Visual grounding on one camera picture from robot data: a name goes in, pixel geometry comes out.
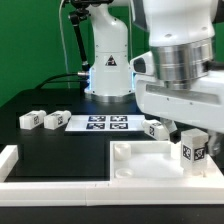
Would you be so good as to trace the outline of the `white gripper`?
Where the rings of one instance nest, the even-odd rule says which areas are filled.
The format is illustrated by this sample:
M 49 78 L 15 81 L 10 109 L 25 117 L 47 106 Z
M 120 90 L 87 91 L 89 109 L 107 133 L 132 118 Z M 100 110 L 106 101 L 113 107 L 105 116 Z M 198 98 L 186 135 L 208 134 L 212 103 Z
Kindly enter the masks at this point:
M 210 71 L 196 79 L 190 90 L 171 90 L 155 77 L 151 52 L 133 58 L 130 66 L 135 73 L 135 97 L 140 111 L 161 118 L 169 141 L 175 141 L 176 121 L 208 129 L 208 154 L 220 153 L 224 139 L 224 71 Z

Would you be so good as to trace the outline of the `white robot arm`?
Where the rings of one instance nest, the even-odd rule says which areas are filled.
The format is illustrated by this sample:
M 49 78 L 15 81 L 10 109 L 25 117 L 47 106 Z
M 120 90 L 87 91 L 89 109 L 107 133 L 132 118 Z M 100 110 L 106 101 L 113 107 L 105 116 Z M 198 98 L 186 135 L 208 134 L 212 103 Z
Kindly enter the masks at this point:
M 88 7 L 95 63 L 86 94 L 101 102 L 130 93 L 139 109 L 209 131 L 208 152 L 224 137 L 224 65 L 214 61 L 212 22 L 224 0 L 130 0 L 134 23 L 149 32 L 150 51 L 125 58 L 127 29 L 108 7 Z

